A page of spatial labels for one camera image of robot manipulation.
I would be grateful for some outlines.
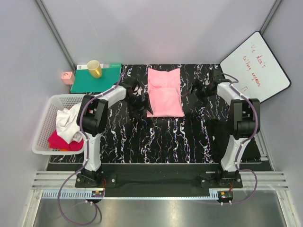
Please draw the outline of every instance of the green mat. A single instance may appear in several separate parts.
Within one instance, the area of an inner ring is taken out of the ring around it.
[[[102,77],[94,78],[87,69],[77,70],[71,93],[103,92],[118,82],[121,73],[121,64],[110,64],[109,68],[102,69]]]

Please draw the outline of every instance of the pink box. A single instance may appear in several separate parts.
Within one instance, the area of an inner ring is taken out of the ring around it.
[[[73,72],[64,72],[61,76],[61,79],[63,80],[64,84],[71,85],[75,82],[75,76]]]

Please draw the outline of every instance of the wall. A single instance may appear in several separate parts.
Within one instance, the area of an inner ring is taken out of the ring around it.
[[[44,0],[76,63],[220,63],[275,0]]]
[[[284,171],[298,215],[303,223],[303,1],[284,1],[265,33],[292,86],[262,105],[261,125],[275,167]]]
[[[0,27],[0,220],[14,227],[48,158],[31,151],[37,124],[48,98],[67,92],[69,66],[33,0],[2,1]]]

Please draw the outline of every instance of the white cloth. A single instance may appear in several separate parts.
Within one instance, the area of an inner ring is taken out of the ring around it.
[[[77,117],[81,103],[74,105],[71,109],[58,110],[56,119],[57,135],[70,144],[73,140],[80,142],[82,134],[77,125]]]

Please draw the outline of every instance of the perforated basket wall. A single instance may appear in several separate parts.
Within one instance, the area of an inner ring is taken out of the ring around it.
[[[42,119],[39,123],[37,133],[35,135],[32,151],[36,154],[43,155],[74,155],[84,151],[60,151],[58,149],[49,148],[48,138],[56,129],[57,111],[64,108],[70,109],[77,103],[82,102],[84,94],[64,94],[52,96],[47,103]]]

